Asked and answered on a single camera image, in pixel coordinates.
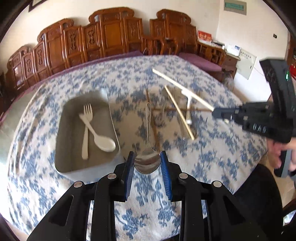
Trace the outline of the person right hand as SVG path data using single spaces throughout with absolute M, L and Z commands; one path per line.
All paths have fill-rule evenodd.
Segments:
M 268 149 L 268 159 L 270 165 L 274 169 L 278 169 L 281 166 L 280 154 L 282 151 L 291 150 L 291 158 L 290 158 L 290 165 L 289 170 L 295 170 L 296 164 L 296 157 L 295 157 L 295 149 L 296 149 L 296 139 L 295 137 L 291 139 L 291 141 L 287 144 L 282 144 L 275 142 L 269 138 L 266 139 L 267 149 Z

